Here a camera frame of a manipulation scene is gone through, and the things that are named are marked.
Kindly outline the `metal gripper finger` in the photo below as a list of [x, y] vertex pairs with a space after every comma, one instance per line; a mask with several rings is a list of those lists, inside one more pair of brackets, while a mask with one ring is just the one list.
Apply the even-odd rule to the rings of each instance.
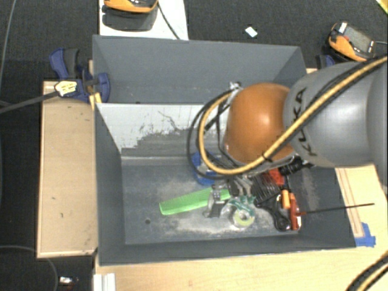
[[212, 185], [212, 191], [210, 193], [210, 202], [224, 202], [222, 199], [222, 192], [224, 187], [220, 185]]
[[219, 218], [225, 202], [208, 203], [207, 208], [203, 212], [205, 218]]

